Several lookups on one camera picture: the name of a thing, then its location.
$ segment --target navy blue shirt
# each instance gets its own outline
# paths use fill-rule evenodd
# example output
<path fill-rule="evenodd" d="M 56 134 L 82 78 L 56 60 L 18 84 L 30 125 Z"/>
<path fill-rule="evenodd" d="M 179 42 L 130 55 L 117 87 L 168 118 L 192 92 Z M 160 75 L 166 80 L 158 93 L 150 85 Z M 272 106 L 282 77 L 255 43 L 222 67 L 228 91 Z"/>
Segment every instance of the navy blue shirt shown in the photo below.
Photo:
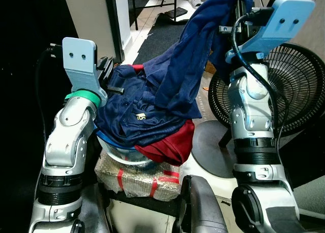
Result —
<path fill-rule="evenodd" d="M 252 0 L 244 0 L 250 11 Z M 216 35 L 226 25 L 237 0 L 207 0 L 192 15 L 180 40 L 164 54 L 144 63 L 144 72 L 120 65 L 110 85 L 124 95 L 109 94 L 98 110 L 97 126 L 113 142 L 126 147 L 147 146 L 179 130 L 186 119 L 201 118 L 195 98 L 210 56 L 225 64 L 225 37 Z"/>
<path fill-rule="evenodd" d="M 114 143 L 123 147 L 147 146 L 177 132 L 186 122 L 145 101 L 152 92 L 144 72 L 136 74 L 130 65 L 114 69 L 110 85 L 124 88 L 124 95 L 108 94 L 98 109 L 96 125 Z"/>
<path fill-rule="evenodd" d="M 247 11 L 252 0 L 243 0 Z M 226 25 L 237 0 L 207 0 L 192 15 L 179 42 L 164 54 L 144 63 L 147 81 L 157 88 L 149 100 L 183 118 L 201 118 L 195 98 L 206 66 L 210 60 L 216 67 L 225 63 L 225 36 L 216 35 L 220 25 Z"/>

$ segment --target black fan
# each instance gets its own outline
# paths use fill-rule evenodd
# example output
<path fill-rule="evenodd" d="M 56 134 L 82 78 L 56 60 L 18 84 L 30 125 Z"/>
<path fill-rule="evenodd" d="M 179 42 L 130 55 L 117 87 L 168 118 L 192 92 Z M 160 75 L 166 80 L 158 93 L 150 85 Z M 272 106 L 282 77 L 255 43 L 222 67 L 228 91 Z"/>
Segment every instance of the black fan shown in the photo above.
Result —
<path fill-rule="evenodd" d="M 325 64 L 312 51 L 291 43 L 274 48 L 264 59 L 269 64 L 269 82 L 289 101 L 289 113 L 282 136 L 304 129 L 325 109 Z M 214 74 L 209 87 L 209 105 L 215 117 L 230 127 L 228 86 Z M 283 121 L 284 101 L 277 100 L 279 122 Z"/>
<path fill-rule="evenodd" d="M 310 50 L 291 43 L 273 49 L 264 59 L 269 65 L 269 82 L 289 101 L 289 113 L 282 136 L 301 131 L 325 109 L 325 64 Z M 192 155 L 209 173 L 233 177 L 236 162 L 231 140 L 228 86 L 214 74 L 209 87 L 209 104 L 218 121 L 207 121 L 194 131 Z M 277 100 L 279 122 L 285 113 L 284 102 Z"/>

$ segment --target fan grille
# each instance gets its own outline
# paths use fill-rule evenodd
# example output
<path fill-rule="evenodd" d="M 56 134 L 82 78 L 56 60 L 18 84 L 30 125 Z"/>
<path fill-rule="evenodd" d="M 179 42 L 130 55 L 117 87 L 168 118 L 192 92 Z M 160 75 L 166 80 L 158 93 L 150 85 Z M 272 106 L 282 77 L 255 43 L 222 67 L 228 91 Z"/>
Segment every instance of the fan grille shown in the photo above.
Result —
<path fill-rule="evenodd" d="M 303 130 L 307 123 L 319 117 L 325 109 L 325 64 L 310 50 L 285 43 L 274 48 L 264 58 L 269 65 L 269 82 L 282 92 L 289 102 L 288 118 L 282 135 Z M 209 104 L 215 117 L 230 127 L 228 86 L 215 73 L 209 87 Z M 277 99 L 279 121 L 282 123 L 285 104 Z"/>

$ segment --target cable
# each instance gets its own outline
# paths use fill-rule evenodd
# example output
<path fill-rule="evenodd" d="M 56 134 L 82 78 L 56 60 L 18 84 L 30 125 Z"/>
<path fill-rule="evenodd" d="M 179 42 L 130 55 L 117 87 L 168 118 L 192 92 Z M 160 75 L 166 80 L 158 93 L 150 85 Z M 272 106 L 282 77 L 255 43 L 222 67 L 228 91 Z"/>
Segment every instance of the cable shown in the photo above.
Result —
<path fill-rule="evenodd" d="M 277 132 L 277 128 L 279 127 L 279 115 L 278 115 L 278 106 L 277 106 L 277 102 L 276 102 L 276 95 L 280 96 L 285 103 L 285 113 L 283 116 L 283 121 L 281 124 L 281 128 L 280 131 L 278 133 L 278 137 L 277 137 L 277 141 L 276 141 L 276 150 L 279 156 L 279 160 L 280 163 L 282 164 L 281 158 L 280 158 L 280 154 L 279 154 L 279 146 L 280 146 L 280 139 L 281 139 L 281 134 L 282 134 L 282 130 L 283 127 L 285 125 L 285 121 L 287 119 L 288 116 L 288 111 L 289 111 L 289 103 L 288 100 L 286 99 L 286 97 L 279 92 L 278 90 L 276 90 L 276 88 L 272 87 L 267 80 L 265 80 L 257 71 L 254 70 L 254 68 L 244 59 L 243 55 L 241 54 L 238 45 L 236 43 L 236 29 L 239 25 L 239 23 L 244 22 L 244 20 L 248 19 L 248 17 L 253 18 L 256 15 L 255 12 L 253 13 L 247 13 L 243 16 L 241 16 L 240 18 L 237 19 L 237 21 L 235 22 L 233 28 L 232 28 L 232 33 L 231 33 L 231 40 L 232 40 L 232 47 L 233 47 L 233 51 L 235 53 L 235 55 L 238 57 L 239 62 L 243 65 L 243 67 L 245 67 L 260 83 L 262 83 L 262 85 L 266 88 L 266 90 L 268 91 L 269 95 L 270 95 L 270 99 L 271 99 L 271 103 L 272 103 L 272 108 L 273 108 L 273 117 L 274 117 L 274 132 Z"/>
<path fill-rule="evenodd" d="M 46 50 L 44 50 L 40 56 L 40 58 L 37 60 L 37 64 L 36 64 L 36 70 L 35 70 L 35 94 L 36 94 L 36 100 L 37 100 L 37 105 L 39 107 L 40 113 L 41 113 L 41 118 L 42 118 L 42 125 L 43 125 L 43 138 L 44 138 L 44 152 L 45 152 L 45 146 L 46 146 L 46 124 L 45 124 L 45 118 L 44 118 L 44 114 L 43 114 L 43 110 L 42 110 L 42 106 L 41 106 L 41 100 L 40 100 L 40 94 L 39 94 L 39 78 L 40 78 L 40 69 L 41 69 L 41 65 L 44 61 L 44 59 L 46 58 L 46 56 L 48 56 L 51 52 L 51 48 L 47 48 Z M 36 186 L 35 186 L 35 190 L 34 190 L 34 200 L 36 200 L 37 197 L 37 187 L 40 181 L 40 177 L 41 177 L 41 172 L 42 172 L 42 167 L 40 169 L 39 175 L 37 177 L 37 181 L 36 181 Z"/>

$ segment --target gray fan stand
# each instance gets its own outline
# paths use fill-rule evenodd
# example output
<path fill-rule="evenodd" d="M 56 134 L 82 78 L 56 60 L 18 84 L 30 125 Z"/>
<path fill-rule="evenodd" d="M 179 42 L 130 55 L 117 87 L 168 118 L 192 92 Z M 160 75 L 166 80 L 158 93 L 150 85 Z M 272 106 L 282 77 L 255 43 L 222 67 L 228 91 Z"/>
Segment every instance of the gray fan stand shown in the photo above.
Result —
<path fill-rule="evenodd" d="M 217 120 L 201 123 L 194 130 L 192 155 L 207 172 L 233 178 L 236 162 L 231 130 Z"/>

